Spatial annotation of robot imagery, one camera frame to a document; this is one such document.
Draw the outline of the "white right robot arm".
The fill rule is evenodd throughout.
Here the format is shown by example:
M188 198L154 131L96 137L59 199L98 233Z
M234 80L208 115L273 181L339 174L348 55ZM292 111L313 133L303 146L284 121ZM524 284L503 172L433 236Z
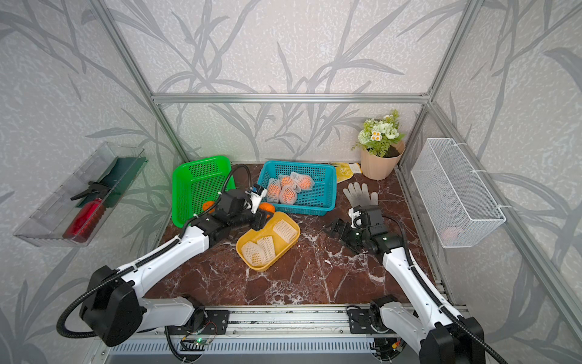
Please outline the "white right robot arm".
M378 206L350 209L350 220L335 219L325 233L354 253L375 255L402 288L414 312L395 297L373 300L371 324L378 332L394 332L422 363L484 363L483 329L476 319L464 318L436 289L413 259L403 223L391 232Z

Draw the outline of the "white foam net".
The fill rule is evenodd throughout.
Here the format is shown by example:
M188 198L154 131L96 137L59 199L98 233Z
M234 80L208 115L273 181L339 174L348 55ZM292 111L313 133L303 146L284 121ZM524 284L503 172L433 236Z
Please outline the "white foam net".
M273 227L273 232L276 233L287 244L291 244L298 237L298 230L285 220L280 220Z
M265 236L260 238L258 239L257 244L262 249L260 265L267 265L276 257L273 237Z
M265 251L256 243L250 241L242 246L242 256L252 267L265 265Z

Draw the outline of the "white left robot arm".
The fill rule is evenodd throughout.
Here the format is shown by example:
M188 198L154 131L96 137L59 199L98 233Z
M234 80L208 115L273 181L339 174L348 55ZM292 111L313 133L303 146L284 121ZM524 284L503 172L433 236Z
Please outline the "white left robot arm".
M265 188L254 184L248 192L223 192L204 215L183 226L182 232L151 253L117 269L96 271L89 282L89 296L81 301L80 318L109 347L137 332L162 326L183 326L196 310L192 299L147 299L146 293L186 261L227 238L235 227L265 227L273 212L261 209Z

